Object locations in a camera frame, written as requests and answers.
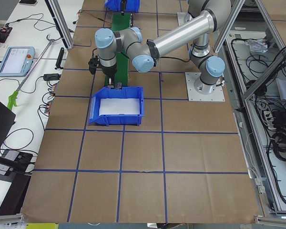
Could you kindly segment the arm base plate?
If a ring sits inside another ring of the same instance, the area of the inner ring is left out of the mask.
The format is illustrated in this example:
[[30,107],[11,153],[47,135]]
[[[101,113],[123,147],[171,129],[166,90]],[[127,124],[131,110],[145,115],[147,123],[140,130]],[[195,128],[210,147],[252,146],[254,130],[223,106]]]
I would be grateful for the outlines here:
[[190,21],[193,20],[193,17],[189,13],[178,12],[177,19],[178,19],[178,27],[176,28],[176,30],[185,31],[191,29]]
[[188,100],[190,102],[224,102],[224,92],[220,80],[214,85],[206,85],[200,79],[201,73],[185,72]]

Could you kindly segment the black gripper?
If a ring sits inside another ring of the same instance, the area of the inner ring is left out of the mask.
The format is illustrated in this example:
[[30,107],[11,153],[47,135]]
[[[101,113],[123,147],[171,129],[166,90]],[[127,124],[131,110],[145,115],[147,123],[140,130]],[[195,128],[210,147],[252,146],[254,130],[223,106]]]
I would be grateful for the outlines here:
[[113,88],[113,77],[117,73],[117,65],[105,67],[102,66],[102,72],[108,76],[108,88],[112,89]]

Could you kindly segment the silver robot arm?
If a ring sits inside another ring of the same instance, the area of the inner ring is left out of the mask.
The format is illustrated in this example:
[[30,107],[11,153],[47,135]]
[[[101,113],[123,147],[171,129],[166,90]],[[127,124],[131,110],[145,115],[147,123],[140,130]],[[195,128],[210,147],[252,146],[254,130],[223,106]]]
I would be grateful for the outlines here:
[[189,59],[201,74],[194,88],[201,94],[211,94],[218,78],[225,70],[224,61],[210,53],[209,34],[223,27],[231,11],[229,0],[190,0],[188,14],[191,20],[181,26],[142,44],[137,27],[113,32],[102,28],[95,33],[100,68],[109,78],[117,72],[116,53],[125,51],[134,68],[140,73],[149,72],[166,54],[193,42]]

